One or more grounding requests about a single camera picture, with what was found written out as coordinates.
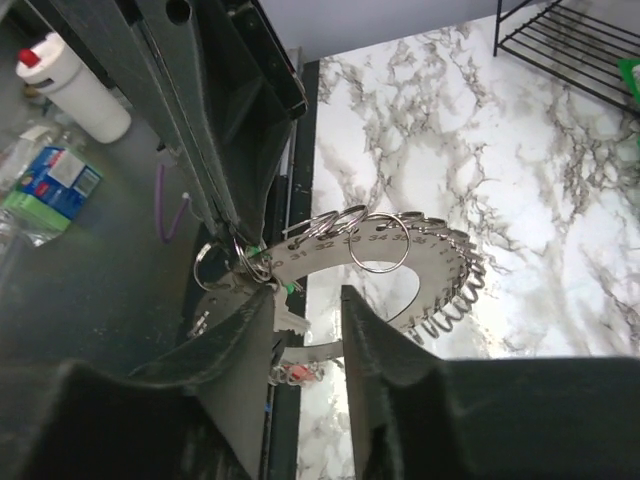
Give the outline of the red key tag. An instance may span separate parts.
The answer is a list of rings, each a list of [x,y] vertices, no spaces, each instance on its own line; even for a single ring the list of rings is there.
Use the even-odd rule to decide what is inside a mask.
[[[287,367],[287,381],[291,384],[300,384],[315,379],[315,375],[306,366],[289,365]]]

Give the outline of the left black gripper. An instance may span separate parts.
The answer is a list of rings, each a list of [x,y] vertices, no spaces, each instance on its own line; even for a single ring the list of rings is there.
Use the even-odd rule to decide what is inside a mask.
[[[212,235],[260,242],[304,86],[258,1],[33,1],[176,157]]]

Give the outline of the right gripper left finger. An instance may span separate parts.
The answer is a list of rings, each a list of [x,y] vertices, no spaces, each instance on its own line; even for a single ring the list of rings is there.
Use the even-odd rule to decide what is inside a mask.
[[[272,291],[127,378],[79,360],[1,368],[5,479],[255,479]]]

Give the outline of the blue and green sponge pack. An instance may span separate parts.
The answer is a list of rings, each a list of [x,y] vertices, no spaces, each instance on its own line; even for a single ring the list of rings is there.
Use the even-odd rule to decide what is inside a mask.
[[[37,229],[64,232],[102,180],[74,150],[46,146],[2,201],[1,208]]]

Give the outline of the green key tag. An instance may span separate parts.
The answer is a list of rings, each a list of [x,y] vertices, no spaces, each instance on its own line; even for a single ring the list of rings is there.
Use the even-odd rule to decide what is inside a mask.
[[[247,253],[250,256],[254,256],[259,254],[260,252],[262,252],[264,250],[263,247],[260,246],[249,246],[247,248]],[[291,283],[285,284],[284,287],[286,288],[287,294],[291,295],[293,292],[302,292],[303,291],[303,287],[300,283],[298,283],[297,281],[292,281]]]

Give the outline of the green and white packet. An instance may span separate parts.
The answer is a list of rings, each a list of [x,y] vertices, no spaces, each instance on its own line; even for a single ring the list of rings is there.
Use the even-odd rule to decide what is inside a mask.
[[[639,92],[639,58],[621,58],[617,61],[617,66],[624,83],[627,85],[631,95],[637,103],[640,102]]]

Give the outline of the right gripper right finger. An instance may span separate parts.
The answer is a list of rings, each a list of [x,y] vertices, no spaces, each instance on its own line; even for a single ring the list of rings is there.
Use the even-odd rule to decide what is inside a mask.
[[[443,360],[341,292],[360,479],[635,479],[639,362]]]

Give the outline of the white cylindrical bottle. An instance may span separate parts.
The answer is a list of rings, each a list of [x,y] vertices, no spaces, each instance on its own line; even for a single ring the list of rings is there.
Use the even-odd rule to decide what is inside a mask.
[[[119,140],[131,126],[130,114],[56,32],[19,51],[16,74],[100,143]]]

